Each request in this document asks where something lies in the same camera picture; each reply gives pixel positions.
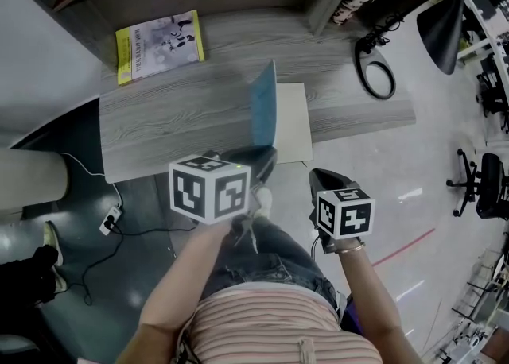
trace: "power strip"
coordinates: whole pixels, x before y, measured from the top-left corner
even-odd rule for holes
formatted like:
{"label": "power strip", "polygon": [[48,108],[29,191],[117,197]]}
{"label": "power strip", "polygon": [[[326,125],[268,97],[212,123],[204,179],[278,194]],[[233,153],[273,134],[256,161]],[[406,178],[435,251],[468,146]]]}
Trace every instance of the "power strip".
{"label": "power strip", "polygon": [[110,233],[110,231],[104,225],[104,223],[106,221],[108,221],[108,217],[110,217],[110,216],[113,217],[113,222],[116,223],[120,219],[121,215],[122,215],[122,212],[120,211],[120,209],[116,206],[113,206],[108,211],[108,214],[106,215],[106,217],[104,218],[103,222],[101,223],[101,225],[99,227],[99,230],[101,231],[101,233],[103,233],[104,235],[108,235]]}

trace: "office chair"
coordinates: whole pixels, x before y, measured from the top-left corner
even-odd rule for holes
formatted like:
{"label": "office chair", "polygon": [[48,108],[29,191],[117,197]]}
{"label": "office chair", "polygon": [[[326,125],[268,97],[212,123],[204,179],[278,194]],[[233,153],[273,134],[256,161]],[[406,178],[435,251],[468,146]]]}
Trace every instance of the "office chair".
{"label": "office chair", "polygon": [[[484,71],[477,75],[481,86],[480,96],[476,97],[477,102],[480,101],[483,106],[484,117],[487,117],[488,113],[502,113],[503,124],[500,129],[509,134],[509,103],[503,89],[502,79],[495,65],[494,53],[482,60],[481,64]],[[490,80],[490,74],[495,75],[495,85]]]}
{"label": "office chair", "polygon": [[503,163],[494,153],[485,153],[481,164],[481,170],[477,170],[474,162],[468,163],[467,156],[463,149],[458,149],[458,155],[464,162],[467,181],[464,183],[453,183],[447,180],[447,186],[451,188],[465,188],[463,203],[460,210],[454,210],[453,215],[460,217],[468,202],[475,202],[476,195],[479,196],[476,211],[482,219],[509,219],[509,201],[507,187],[509,179],[503,173]]}

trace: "white sneaker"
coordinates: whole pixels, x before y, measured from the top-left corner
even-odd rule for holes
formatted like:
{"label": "white sneaker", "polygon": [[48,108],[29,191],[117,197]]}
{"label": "white sneaker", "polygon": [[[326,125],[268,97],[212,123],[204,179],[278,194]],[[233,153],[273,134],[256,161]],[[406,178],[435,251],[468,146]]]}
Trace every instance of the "white sneaker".
{"label": "white sneaker", "polygon": [[270,218],[270,210],[272,209],[272,192],[266,186],[261,186],[254,193],[254,197],[257,199],[260,208],[254,212],[253,217],[266,217]]}
{"label": "white sneaker", "polygon": [[45,221],[43,231],[44,231],[44,245],[52,246],[55,250],[58,251],[58,258],[56,260],[55,265],[61,266],[64,263],[64,257],[62,256],[60,244],[58,243],[58,237],[56,236],[55,227],[53,226],[52,222]]}
{"label": "white sneaker", "polygon": [[55,293],[65,292],[67,290],[67,282],[54,266],[51,267],[51,270],[53,271],[53,275],[55,275]]}

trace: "white floor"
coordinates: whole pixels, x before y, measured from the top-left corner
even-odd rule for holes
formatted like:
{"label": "white floor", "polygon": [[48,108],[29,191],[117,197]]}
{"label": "white floor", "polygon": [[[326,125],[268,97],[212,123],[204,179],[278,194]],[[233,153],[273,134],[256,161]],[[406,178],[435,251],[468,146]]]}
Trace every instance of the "white floor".
{"label": "white floor", "polygon": [[[327,168],[356,180],[376,198],[375,228],[366,238],[372,262],[434,229],[375,268],[397,301],[407,337],[424,354],[457,321],[451,308],[464,294],[478,257],[490,245],[501,247],[505,224],[481,220],[473,203],[461,218],[453,217],[461,193],[445,186],[460,174],[459,147],[479,165],[474,148],[486,152],[475,74],[462,68],[452,76],[441,73],[420,40],[415,15],[389,38],[381,51],[398,85],[412,95],[417,124],[315,144],[307,168],[277,166],[268,182],[274,194],[271,219],[309,250],[314,238],[309,170]],[[348,294],[339,258],[317,247],[317,262],[336,290]]]}

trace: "white pillar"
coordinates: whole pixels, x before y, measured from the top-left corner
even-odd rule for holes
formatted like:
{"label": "white pillar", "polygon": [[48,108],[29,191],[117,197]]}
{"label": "white pillar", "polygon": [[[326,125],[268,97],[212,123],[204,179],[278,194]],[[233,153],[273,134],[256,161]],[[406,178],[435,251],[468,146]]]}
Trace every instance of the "white pillar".
{"label": "white pillar", "polygon": [[58,153],[0,149],[0,210],[60,200],[67,189]]}

